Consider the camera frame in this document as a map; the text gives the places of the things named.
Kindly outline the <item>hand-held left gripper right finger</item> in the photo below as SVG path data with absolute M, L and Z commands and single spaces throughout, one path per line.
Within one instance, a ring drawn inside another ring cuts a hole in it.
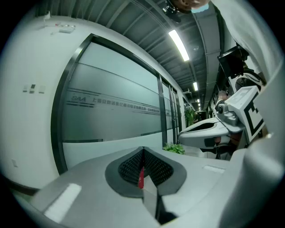
M 162 228 L 217 228 L 225 204 L 218 189 L 227 161 L 178 155 L 145 147 L 145 160 L 156 187 L 155 218 Z

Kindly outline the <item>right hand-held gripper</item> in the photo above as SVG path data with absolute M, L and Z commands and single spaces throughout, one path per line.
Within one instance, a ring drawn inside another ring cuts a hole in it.
M 179 134 L 182 145 L 190 147 L 216 147 L 215 138 L 244 131 L 250 143 L 265 125 L 261 113 L 254 105 L 260 91 L 256 86 L 240 88 L 229 99 L 218 105 L 217 118 L 199 121 Z

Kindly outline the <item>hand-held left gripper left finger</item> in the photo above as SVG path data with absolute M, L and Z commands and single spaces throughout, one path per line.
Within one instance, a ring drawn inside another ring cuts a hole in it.
M 157 228 L 142 197 L 125 197 L 107 182 L 106 168 L 142 148 L 131 148 L 84 161 L 42 188 L 31 205 L 44 218 L 65 228 Z

